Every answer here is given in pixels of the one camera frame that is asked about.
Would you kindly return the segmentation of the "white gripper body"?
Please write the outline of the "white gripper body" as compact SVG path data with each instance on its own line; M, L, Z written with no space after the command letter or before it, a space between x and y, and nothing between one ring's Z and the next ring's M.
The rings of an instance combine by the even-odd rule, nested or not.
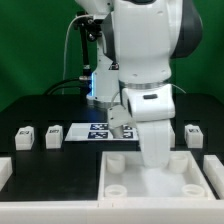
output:
M144 165L166 166L170 153L170 119L175 116L171 85L146 90L124 88L122 104L136 126Z

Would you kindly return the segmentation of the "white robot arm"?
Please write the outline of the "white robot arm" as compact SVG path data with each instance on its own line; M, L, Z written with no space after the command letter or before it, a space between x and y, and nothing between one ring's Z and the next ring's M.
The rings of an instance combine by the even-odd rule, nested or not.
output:
M193 0L75 0L102 18L105 56L118 64L121 103L108 109L113 136L122 126L137 129L144 164L165 166L170 119L175 116L170 61L190 55L202 39Z

